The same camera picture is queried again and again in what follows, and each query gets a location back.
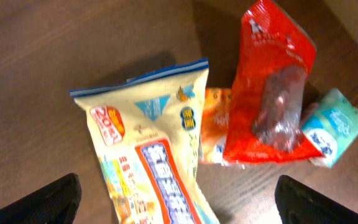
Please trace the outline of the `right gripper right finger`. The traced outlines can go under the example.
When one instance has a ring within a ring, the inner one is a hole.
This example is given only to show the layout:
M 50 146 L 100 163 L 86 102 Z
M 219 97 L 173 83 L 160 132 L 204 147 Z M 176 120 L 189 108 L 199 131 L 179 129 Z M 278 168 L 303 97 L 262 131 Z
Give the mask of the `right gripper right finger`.
M 358 224 L 358 213 L 288 175 L 278 179 L 275 204 L 285 224 Z

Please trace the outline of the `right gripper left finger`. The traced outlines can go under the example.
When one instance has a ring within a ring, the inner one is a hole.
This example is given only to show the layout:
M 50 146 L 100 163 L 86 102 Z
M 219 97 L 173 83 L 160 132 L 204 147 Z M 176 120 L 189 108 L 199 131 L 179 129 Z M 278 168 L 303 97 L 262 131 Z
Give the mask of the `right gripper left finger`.
M 81 195 L 78 175 L 69 173 L 0 209 L 0 224 L 72 224 Z

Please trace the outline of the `red snack bag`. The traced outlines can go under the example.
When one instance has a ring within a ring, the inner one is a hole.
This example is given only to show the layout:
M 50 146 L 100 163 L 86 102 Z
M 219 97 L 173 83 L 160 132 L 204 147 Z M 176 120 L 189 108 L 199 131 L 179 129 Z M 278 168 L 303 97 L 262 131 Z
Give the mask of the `red snack bag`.
M 258 164 L 321 157 L 301 131 L 315 44 L 273 1 L 257 1 L 241 22 L 223 159 L 229 164 Z

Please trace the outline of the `yellow wet wipes pack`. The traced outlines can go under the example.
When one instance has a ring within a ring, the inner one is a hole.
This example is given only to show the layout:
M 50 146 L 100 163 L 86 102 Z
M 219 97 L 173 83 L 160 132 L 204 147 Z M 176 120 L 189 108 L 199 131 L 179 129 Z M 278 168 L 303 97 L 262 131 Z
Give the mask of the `yellow wet wipes pack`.
M 209 62 L 72 90 L 119 223 L 217 223 L 196 181 Z

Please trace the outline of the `orange tissue pack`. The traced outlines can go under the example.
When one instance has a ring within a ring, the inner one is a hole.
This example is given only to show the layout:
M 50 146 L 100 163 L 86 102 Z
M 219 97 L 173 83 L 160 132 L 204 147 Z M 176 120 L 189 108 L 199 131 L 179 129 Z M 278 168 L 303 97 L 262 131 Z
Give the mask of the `orange tissue pack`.
M 201 120 L 199 160 L 204 164 L 225 164 L 226 145 L 231 102 L 230 88 L 208 88 L 205 92 Z

